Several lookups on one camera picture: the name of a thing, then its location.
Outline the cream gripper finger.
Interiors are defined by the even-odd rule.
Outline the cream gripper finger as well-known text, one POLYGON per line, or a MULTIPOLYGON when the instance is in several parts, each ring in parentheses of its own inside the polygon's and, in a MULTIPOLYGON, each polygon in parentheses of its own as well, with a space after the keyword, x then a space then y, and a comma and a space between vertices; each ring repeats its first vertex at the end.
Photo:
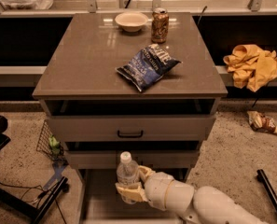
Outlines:
POLYGON ((146 167, 146 166, 143 166, 143 165, 140 165, 139 166, 139 176, 140 176, 140 179, 143 181, 143 182, 146 182, 147 179, 152 176, 153 174, 155 173, 155 171, 153 171, 151 168, 149 167, 146 167))
POLYGON ((129 185, 117 183, 116 189, 122 197, 125 197, 128 200, 132 200, 138 203, 147 201, 145 190, 143 189, 141 182, 136 182, 129 185))

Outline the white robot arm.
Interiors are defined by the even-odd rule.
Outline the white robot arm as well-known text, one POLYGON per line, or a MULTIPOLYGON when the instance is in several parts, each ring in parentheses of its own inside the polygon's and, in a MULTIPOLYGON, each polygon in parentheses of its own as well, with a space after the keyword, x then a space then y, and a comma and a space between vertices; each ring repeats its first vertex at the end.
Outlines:
POLYGON ((189 224, 268 224, 214 187, 195 189, 145 166, 121 165, 117 177, 117 191, 127 202, 148 203, 177 214, 189 224))

